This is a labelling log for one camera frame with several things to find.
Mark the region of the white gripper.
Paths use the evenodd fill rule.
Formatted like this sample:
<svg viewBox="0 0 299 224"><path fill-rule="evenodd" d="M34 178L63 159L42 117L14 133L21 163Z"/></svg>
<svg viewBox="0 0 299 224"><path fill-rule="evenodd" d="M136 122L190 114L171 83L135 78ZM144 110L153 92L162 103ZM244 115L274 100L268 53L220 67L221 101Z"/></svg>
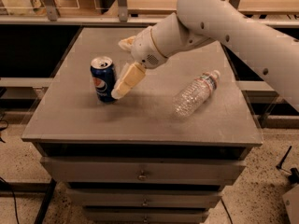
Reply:
<svg viewBox="0 0 299 224"><path fill-rule="evenodd" d="M111 95L119 100L135 87L146 75L146 69L155 69L167 62L167 58L156 48L152 27L149 26L137 36L130 36L118 43L119 47L130 52L134 63L127 63L121 70Z"/></svg>

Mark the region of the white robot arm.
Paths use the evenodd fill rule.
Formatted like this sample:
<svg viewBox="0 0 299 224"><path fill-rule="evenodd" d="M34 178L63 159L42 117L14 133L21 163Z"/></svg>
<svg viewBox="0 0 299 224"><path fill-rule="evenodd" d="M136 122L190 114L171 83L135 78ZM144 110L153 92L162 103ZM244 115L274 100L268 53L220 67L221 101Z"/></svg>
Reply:
<svg viewBox="0 0 299 224"><path fill-rule="evenodd" d="M121 72L115 99L176 53L218 41L299 111L298 41L245 17L225 0L178 0L176 12L127 41L134 62Z"/></svg>

